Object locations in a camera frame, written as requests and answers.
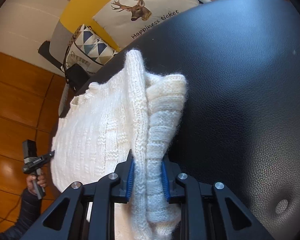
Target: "deer head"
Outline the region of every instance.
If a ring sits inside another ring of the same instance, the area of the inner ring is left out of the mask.
[[[113,3],[111,3],[118,7],[114,7],[113,5],[111,5],[111,7],[113,10],[121,10],[121,11],[117,11],[117,12],[122,12],[123,10],[131,12],[132,13],[132,17],[131,17],[132,21],[135,21],[135,20],[139,19],[140,17],[143,21],[146,21],[147,19],[149,19],[149,17],[152,15],[152,13],[145,7],[145,2],[143,0],[135,0],[135,1],[138,1],[138,2],[133,7],[120,4],[119,0],[117,2],[114,1]]]

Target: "white knitted sweater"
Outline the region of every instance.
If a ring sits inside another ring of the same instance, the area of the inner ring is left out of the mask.
[[[114,171],[132,149],[135,179],[129,205],[115,206],[116,240],[168,240],[180,210],[164,198],[161,161],[176,132],[185,102],[179,74],[145,72],[141,53],[131,50],[124,68],[105,84],[91,83],[59,119],[51,161],[54,184],[91,183]]]

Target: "wooden floor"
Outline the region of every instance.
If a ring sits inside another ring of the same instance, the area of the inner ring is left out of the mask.
[[[21,143],[35,140],[38,155],[47,153],[64,85],[63,77],[0,53],[0,221],[26,187]],[[42,210],[53,201],[49,187],[46,192]],[[0,232],[13,225],[19,209],[0,223]]]

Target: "black leather sofa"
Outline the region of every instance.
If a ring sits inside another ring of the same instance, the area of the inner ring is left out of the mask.
[[[276,240],[300,240],[300,0],[291,1],[218,0],[186,11],[77,93],[109,80],[132,48],[148,71],[184,74],[170,159],[199,181],[224,182]]]

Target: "sweater sleeve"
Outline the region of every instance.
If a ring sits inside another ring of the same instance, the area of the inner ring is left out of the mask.
[[[17,222],[3,233],[3,240],[19,240],[39,218],[42,200],[25,189],[21,195],[21,209]]]

